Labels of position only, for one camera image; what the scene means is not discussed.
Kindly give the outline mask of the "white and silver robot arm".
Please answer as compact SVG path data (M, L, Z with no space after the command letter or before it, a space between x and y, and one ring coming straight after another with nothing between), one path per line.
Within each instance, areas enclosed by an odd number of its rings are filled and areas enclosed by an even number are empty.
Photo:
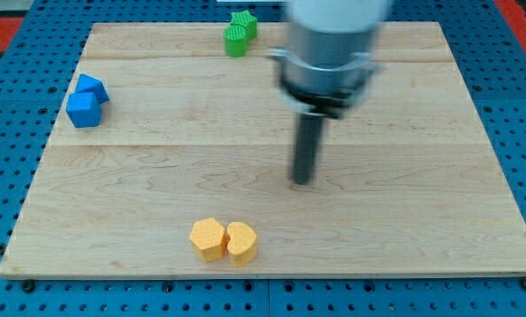
M286 105L306 119L338 119L358 105L379 71L375 38L391 0L290 0L278 89Z

